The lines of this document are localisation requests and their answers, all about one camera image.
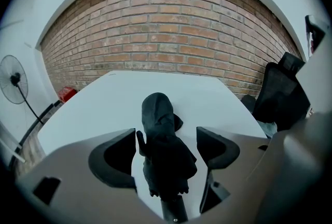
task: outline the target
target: standing fan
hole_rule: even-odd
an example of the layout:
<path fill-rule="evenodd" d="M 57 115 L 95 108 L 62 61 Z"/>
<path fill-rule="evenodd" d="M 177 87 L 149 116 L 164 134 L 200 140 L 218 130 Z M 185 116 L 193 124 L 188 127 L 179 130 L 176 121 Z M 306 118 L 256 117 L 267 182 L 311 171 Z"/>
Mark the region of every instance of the standing fan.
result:
<path fill-rule="evenodd" d="M 28 91 L 26 74 L 19 60 L 12 55 L 5 56 L 0 63 L 0 88 L 10 102 L 14 104 L 25 102 L 38 121 L 44 124 L 26 101 Z"/>

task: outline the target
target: fan pole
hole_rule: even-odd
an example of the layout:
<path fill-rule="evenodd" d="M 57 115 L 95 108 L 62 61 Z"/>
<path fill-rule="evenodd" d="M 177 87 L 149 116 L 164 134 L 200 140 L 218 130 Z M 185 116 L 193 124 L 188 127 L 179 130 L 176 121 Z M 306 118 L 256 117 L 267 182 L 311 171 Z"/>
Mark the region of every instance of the fan pole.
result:
<path fill-rule="evenodd" d="M 32 110 L 32 108 L 31 108 L 30 104 L 27 102 L 26 98 L 25 98 L 24 95 L 23 95 L 23 92 L 22 92 L 20 86 L 17 85 L 16 87 L 19 89 L 19 91 L 20 91 L 22 97 L 24 98 L 24 101 L 26 102 L 27 106 L 28 106 L 29 109 L 32 111 L 32 113 L 34 114 L 34 116 L 36 116 L 36 118 L 38 119 L 38 121 L 39 121 L 42 125 L 44 125 L 44 123 L 42 122 L 42 120 L 37 116 L 37 114 L 35 114 L 35 112 L 34 112 L 34 111 Z"/>

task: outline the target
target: white table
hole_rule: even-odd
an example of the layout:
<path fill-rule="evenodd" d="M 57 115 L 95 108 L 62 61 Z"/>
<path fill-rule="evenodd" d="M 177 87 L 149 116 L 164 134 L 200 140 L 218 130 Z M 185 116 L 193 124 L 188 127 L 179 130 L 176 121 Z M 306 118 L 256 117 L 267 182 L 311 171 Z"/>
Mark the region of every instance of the white table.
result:
<path fill-rule="evenodd" d="M 154 92 L 162 92 L 169 97 L 174 113 L 184 122 L 176 135 L 197 158 L 198 171 L 188 181 L 189 193 L 183 195 L 187 215 L 191 219 L 200 215 L 207 173 L 196 147 L 196 127 L 266 138 L 254 117 L 220 80 L 170 73 L 109 72 L 65 103 L 44 125 L 38 138 L 48 155 L 64 145 L 113 131 L 136 128 L 144 132 L 141 105 Z M 137 193 L 162 217 L 160 199 L 149 195 L 143 161 L 137 151 L 132 162 Z"/>

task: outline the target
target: red box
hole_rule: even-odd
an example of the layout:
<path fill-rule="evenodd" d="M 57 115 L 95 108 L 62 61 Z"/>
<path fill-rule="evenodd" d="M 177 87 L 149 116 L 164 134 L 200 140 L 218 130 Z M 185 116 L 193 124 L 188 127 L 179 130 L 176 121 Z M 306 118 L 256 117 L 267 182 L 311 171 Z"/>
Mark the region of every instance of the red box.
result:
<path fill-rule="evenodd" d="M 72 96 L 74 96 L 76 94 L 76 90 L 74 90 L 73 88 L 69 88 L 69 87 L 64 87 L 62 90 L 59 91 L 59 99 L 65 103 L 67 102 Z"/>

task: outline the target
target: black office chair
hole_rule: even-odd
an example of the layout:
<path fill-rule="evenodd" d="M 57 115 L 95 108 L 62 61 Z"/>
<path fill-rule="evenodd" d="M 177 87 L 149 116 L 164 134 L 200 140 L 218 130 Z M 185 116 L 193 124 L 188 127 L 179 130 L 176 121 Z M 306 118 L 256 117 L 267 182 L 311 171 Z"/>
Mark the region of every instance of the black office chair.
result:
<path fill-rule="evenodd" d="M 298 120 L 304 119 L 310 106 L 294 72 L 275 63 L 266 66 L 257 101 L 246 95 L 241 102 L 257 121 L 275 122 L 278 131 L 290 129 Z"/>
<path fill-rule="evenodd" d="M 278 65 L 281 65 L 294 75 L 304 66 L 305 62 L 289 52 L 284 53 Z"/>

